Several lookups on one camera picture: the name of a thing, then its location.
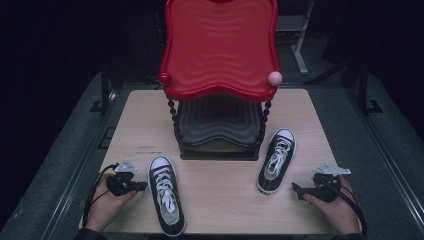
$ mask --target wooden board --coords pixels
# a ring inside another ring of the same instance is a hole
[[[323,216],[297,200],[291,183],[312,187],[312,167],[336,164],[309,94],[279,89],[272,101],[258,161],[181,160],[171,114],[162,91],[130,94],[102,169],[128,159],[147,181],[150,162],[158,155],[177,171],[186,234],[332,234]],[[256,187],[268,143],[280,128],[296,136],[297,152],[277,193],[265,196]],[[162,233],[150,190],[137,194],[106,229],[112,232]]]

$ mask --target human hand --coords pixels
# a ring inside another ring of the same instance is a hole
[[[340,176],[340,183],[343,187],[352,192],[352,187],[343,176]],[[341,192],[343,192],[346,196],[349,197],[350,200],[354,202],[351,193],[349,193],[349,191],[343,187],[341,188]],[[337,197],[331,203],[321,201],[320,199],[310,194],[304,194],[303,198],[310,204],[317,207],[324,214],[328,223],[340,236],[351,233],[361,233],[358,216],[349,206],[349,204],[346,203],[346,201],[341,197]]]
[[[103,230],[115,219],[119,210],[131,200],[136,192],[132,191],[122,196],[115,196],[113,193],[108,192],[106,179],[112,174],[104,174],[100,180],[93,200],[97,199],[90,208],[88,213],[88,220],[85,228],[91,229],[96,232],[103,232]]]

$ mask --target sneaker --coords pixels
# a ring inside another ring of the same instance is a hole
[[[284,128],[276,131],[256,182],[261,193],[270,195],[277,192],[295,152],[296,140],[293,132]]]
[[[178,195],[175,168],[171,161],[163,156],[153,159],[148,179],[162,230],[168,237],[181,235],[186,220]]]

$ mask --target cable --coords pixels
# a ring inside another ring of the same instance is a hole
[[[109,165],[107,167],[105,167],[96,177],[96,180],[94,181],[93,185],[90,188],[90,192],[88,193],[87,196],[87,200],[85,201],[85,206],[84,206],[84,214],[82,216],[82,227],[85,227],[85,225],[87,224],[87,218],[88,218],[88,213],[90,212],[90,208],[91,205],[98,199],[96,198],[93,202],[93,196],[96,193],[96,189],[97,189],[97,185],[100,182],[100,179],[102,179],[103,174],[109,170],[110,168],[116,168],[119,164],[114,164],[114,165]]]
[[[361,222],[362,235],[364,235],[364,237],[367,238],[367,236],[368,236],[367,223],[365,221],[365,217],[364,217],[364,214],[362,213],[361,208],[359,208],[358,205],[356,205],[348,196],[346,196],[346,194],[344,194],[340,190],[336,189],[331,184],[324,181],[322,178],[314,176],[313,179],[319,181],[321,184],[323,184],[324,186],[328,187],[330,190],[337,193],[337,195],[339,195],[339,197],[341,197],[347,204],[349,204],[349,206],[356,213],[356,215],[359,218],[359,221]]]
[[[100,196],[96,197],[96,199],[94,199],[91,202],[91,206],[93,206],[94,202],[96,202],[99,198],[103,197],[103,195],[105,195],[106,193],[110,192],[109,190],[106,190],[104,193],[100,194]]]

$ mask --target white shoelace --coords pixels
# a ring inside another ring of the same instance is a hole
[[[275,152],[272,154],[268,163],[268,168],[266,169],[269,174],[277,176],[280,173],[281,166],[283,166],[284,162],[286,161],[290,147],[290,141],[283,137],[277,138]]]
[[[165,206],[168,212],[175,211],[175,196],[172,192],[172,183],[169,175],[169,168],[162,168],[153,173],[156,180],[156,188],[158,191],[157,201],[160,205]]]

